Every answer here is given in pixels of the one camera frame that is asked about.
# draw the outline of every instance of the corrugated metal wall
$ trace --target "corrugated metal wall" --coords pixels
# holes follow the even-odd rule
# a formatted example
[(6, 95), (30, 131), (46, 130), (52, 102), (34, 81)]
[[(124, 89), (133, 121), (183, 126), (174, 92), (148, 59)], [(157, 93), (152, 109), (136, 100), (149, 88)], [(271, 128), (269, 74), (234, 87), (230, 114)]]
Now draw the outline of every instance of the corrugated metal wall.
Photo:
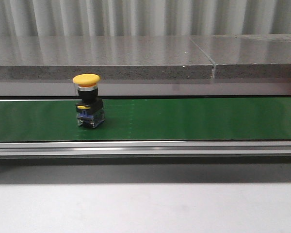
[(0, 35), (291, 33), (291, 0), (0, 0)]

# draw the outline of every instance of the conveyor belt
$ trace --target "conveyor belt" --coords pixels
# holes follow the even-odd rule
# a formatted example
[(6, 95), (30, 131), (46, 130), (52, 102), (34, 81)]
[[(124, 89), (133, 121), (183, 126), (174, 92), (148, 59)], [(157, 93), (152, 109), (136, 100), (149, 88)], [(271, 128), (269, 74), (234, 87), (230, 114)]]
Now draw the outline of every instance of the conveyor belt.
[(94, 130), (76, 102), (0, 101), (0, 156), (291, 155), (291, 98), (105, 100)]

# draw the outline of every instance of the green conveyor belt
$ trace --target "green conveyor belt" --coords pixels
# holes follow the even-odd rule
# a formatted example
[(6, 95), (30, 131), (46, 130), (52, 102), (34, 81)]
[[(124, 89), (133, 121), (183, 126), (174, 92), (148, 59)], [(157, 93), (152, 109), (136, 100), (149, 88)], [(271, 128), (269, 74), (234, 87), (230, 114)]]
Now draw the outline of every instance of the green conveyor belt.
[(97, 129), (77, 126), (76, 102), (0, 101), (0, 142), (291, 139), (291, 98), (104, 100)]

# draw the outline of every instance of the metal side rail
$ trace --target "metal side rail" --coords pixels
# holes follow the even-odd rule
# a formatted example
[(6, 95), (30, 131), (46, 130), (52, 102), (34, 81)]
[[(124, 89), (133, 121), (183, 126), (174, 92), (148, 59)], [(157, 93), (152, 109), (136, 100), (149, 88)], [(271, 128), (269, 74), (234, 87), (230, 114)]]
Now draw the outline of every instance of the metal side rail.
[(107, 141), (0, 143), (0, 158), (291, 156), (291, 141)]

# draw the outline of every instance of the yellow button cap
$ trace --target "yellow button cap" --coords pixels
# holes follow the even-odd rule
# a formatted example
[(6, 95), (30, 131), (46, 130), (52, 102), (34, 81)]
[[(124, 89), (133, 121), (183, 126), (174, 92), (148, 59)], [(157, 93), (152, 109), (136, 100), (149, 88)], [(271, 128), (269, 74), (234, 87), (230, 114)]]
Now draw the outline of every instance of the yellow button cap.
[(96, 74), (80, 74), (73, 78), (73, 82), (82, 87), (95, 86), (100, 80), (99, 75)]

